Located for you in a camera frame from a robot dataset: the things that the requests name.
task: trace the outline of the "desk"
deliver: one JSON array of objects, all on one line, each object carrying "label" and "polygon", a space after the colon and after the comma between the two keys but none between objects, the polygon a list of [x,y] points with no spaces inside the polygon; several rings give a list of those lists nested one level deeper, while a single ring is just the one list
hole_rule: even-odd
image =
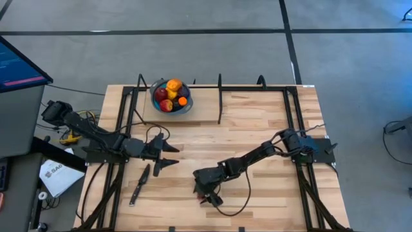
[{"label": "desk", "polygon": [[[119,85],[108,86],[106,92],[99,126],[109,131],[115,129],[122,88]],[[298,86],[297,91],[305,128],[322,124],[315,88]],[[144,97],[145,93],[140,92],[138,110],[142,108]],[[288,127],[281,92],[223,92],[222,97],[221,124],[162,123],[171,132],[168,143],[180,150],[179,153],[164,152],[162,156],[177,159],[180,163],[163,169],[159,177],[151,175],[135,207],[129,207],[133,190],[146,164],[150,163],[152,169],[154,164],[140,159],[131,159],[126,164],[116,231],[167,231],[169,226],[176,227],[176,231],[237,231],[239,227],[245,227],[246,231],[306,231],[295,166],[290,159],[278,156],[263,159],[249,167],[252,196],[248,206],[238,216],[224,217],[210,204],[199,205],[196,195],[192,193],[194,170],[215,167],[218,161],[242,156],[270,139],[275,132]],[[291,98],[289,101],[294,112],[294,102]],[[297,125],[295,113],[293,116],[294,124]],[[133,122],[139,122],[138,117],[133,117]],[[144,140],[148,127],[134,126],[131,134]],[[157,133],[151,130],[149,138]],[[324,137],[326,130],[316,128],[308,134]],[[87,170],[79,211],[86,187],[97,167],[98,164],[94,164]],[[314,164],[314,169],[321,200],[342,225],[349,226],[336,173],[325,164]],[[107,165],[100,170],[91,185],[86,216],[95,209],[102,197],[106,170]],[[223,183],[220,195],[224,201],[220,207],[222,211],[237,211],[244,205],[248,195],[245,175]],[[316,227],[315,208],[309,201],[313,225]],[[105,227],[109,224],[111,206],[109,202]],[[76,219],[74,227],[79,224],[80,220]]]},{"label": "desk", "polygon": [[8,190],[4,192],[5,205],[0,212],[2,232],[25,232],[30,219],[30,228],[37,228],[41,202],[35,201],[35,194],[41,186],[43,158],[86,171],[83,159],[33,137],[43,90],[44,86],[38,86],[0,93],[0,158],[10,157],[11,170]]}]

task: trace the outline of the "knife handle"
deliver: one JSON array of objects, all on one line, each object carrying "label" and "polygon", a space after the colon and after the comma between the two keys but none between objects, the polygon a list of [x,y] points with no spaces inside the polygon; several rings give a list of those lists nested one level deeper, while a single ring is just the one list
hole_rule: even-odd
[{"label": "knife handle", "polygon": [[133,192],[133,195],[131,196],[129,206],[135,206],[137,196],[139,196],[139,193],[140,193],[141,189],[142,189],[142,185],[138,184],[135,191]]}]

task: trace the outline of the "yellow cable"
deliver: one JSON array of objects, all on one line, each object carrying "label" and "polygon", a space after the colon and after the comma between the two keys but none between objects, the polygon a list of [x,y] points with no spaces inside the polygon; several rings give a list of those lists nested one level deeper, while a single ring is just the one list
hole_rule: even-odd
[{"label": "yellow cable", "polygon": [[[94,119],[94,120],[96,119],[95,114],[94,114],[93,112],[91,112],[91,111],[88,111],[88,110],[79,111],[79,112],[77,112],[77,113],[78,113],[79,115],[81,115],[81,114],[83,114],[83,113],[85,113],[85,114],[86,114],[86,113],[90,113],[91,116],[93,117],[93,119]],[[69,131],[68,138],[67,138],[67,139],[60,139],[59,142],[60,142],[61,144],[64,144],[64,145],[69,145],[69,144],[71,144],[71,143],[78,142],[81,138],[82,138],[82,136],[77,136],[77,137],[75,137],[75,136],[73,135],[73,130],[70,130],[70,131]]]}]

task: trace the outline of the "floor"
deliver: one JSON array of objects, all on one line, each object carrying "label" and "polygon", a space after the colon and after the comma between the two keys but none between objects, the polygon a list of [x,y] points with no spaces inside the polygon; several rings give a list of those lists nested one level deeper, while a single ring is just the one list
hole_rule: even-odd
[{"label": "floor", "polygon": [[[289,37],[136,35],[137,30],[283,29],[279,3],[286,4]],[[254,83],[264,75],[270,84],[316,85],[328,134],[339,143],[335,156],[351,227],[411,230],[407,189],[412,187],[412,166],[395,162],[382,143],[387,122],[412,114],[412,29],[400,30],[412,28],[412,21],[400,21],[412,7],[410,1],[0,0],[0,7],[4,5],[8,9],[0,13],[0,34],[18,32],[5,38],[48,72],[57,86],[104,93],[108,84],[136,83],[139,73],[148,82],[179,77],[214,84],[222,73],[228,84]],[[384,33],[388,31],[382,28],[399,30]],[[103,30],[120,32],[62,33]],[[25,33],[37,31],[49,33]],[[100,109],[103,101],[98,95],[46,87],[43,102],[50,99],[66,101],[76,110]],[[39,137],[51,134],[36,130]],[[403,131],[386,140],[394,156],[412,162],[412,146]],[[41,220],[52,231],[72,227],[81,187],[81,181],[76,183],[58,208],[42,213]]]}]

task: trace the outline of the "black line on floor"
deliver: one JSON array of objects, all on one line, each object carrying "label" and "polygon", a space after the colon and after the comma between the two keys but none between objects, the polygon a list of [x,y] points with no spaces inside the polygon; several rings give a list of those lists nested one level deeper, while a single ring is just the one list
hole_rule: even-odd
[{"label": "black line on floor", "polygon": [[379,34],[412,33],[412,28],[293,29],[292,34]]},{"label": "black line on floor", "polygon": [[8,7],[10,6],[10,4],[12,4],[12,1],[13,0],[7,0],[5,5],[3,6],[3,8],[0,10],[0,21],[2,20],[3,16],[5,16],[5,13],[6,13]]},{"label": "black line on floor", "polygon": [[293,65],[292,68],[294,72],[295,84],[302,84],[301,72],[299,71],[299,65],[297,64],[295,45],[294,45],[294,40],[292,38],[292,33],[291,33],[290,25],[289,25],[289,18],[288,18],[288,12],[286,10],[285,0],[279,0],[279,4],[281,7],[283,24],[285,26],[285,35],[286,35],[286,42],[288,43],[290,61],[292,62],[292,65]]},{"label": "black line on floor", "polygon": [[196,35],[196,34],[274,34],[284,29],[233,28],[233,29],[181,29],[181,30],[95,30],[95,31],[15,31],[0,32],[0,35]]}]

